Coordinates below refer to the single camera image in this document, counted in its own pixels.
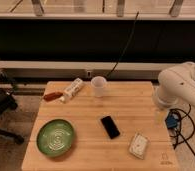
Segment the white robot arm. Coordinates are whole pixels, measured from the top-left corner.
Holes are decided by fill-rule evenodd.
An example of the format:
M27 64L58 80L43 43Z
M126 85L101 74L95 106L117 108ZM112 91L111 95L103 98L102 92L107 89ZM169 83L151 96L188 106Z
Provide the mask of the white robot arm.
M195 63L185 62L162 70L158 75L159 86L153 101L160 109L172 107L183 99L195 108Z

